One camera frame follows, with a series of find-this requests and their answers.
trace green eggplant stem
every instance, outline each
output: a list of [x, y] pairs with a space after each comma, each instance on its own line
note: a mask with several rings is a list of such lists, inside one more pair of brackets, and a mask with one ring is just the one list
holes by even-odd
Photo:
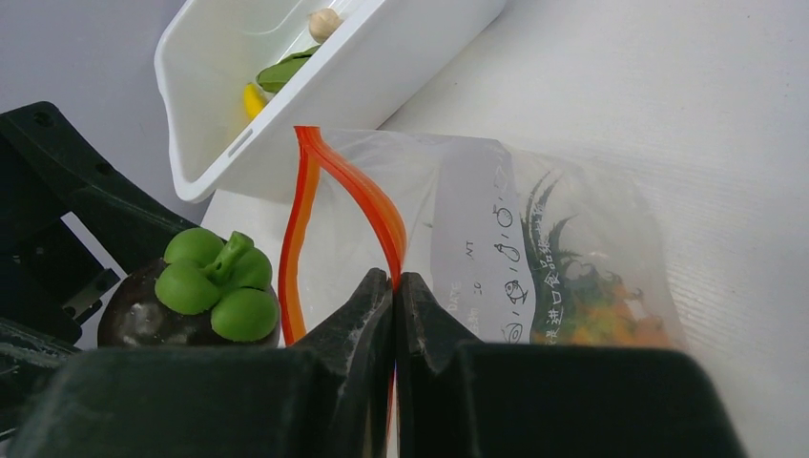
[[202, 269], [202, 273], [214, 284], [221, 285], [228, 281], [230, 272], [236, 262], [245, 253], [253, 248], [253, 239], [245, 236], [241, 232], [234, 231], [230, 239], [225, 243], [217, 258]]

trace white label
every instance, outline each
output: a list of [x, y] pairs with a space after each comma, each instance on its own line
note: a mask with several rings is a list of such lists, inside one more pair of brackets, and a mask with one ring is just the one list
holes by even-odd
[[438, 180], [433, 293], [487, 342], [527, 343], [536, 304], [511, 154], [494, 140], [446, 154]]

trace screw hole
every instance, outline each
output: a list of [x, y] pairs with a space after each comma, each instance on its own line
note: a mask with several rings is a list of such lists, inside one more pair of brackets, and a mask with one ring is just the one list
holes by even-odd
[[101, 162], [95, 164], [95, 170], [101, 175], [109, 175], [113, 172], [113, 166], [110, 165], [108, 162]]
[[53, 125], [53, 118], [50, 114], [45, 112], [36, 112], [33, 114], [33, 121], [42, 127], [51, 127]]

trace green toy vegetable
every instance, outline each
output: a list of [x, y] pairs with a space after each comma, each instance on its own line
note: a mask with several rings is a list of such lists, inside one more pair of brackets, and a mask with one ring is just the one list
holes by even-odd
[[306, 51], [294, 52], [287, 55], [278, 64], [259, 72], [259, 75], [256, 76], [256, 82], [268, 93], [277, 94], [320, 46], [321, 45], [314, 46]]
[[266, 293], [270, 260], [244, 234], [234, 232], [223, 243], [207, 229], [189, 229], [172, 239], [163, 259], [169, 265], [157, 278], [155, 294], [175, 312], [211, 309], [214, 331], [234, 342], [263, 339], [278, 323], [278, 305]]

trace plastic bag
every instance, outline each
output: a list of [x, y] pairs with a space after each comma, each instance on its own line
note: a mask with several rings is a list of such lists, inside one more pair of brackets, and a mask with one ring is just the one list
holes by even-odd
[[421, 274], [484, 341], [685, 348], [653, 217], [617, 172], [483, 138], [298, 134], [307, 211], [294, 207], [281, 254], [288, 343], [380, 267], [394, 287]]

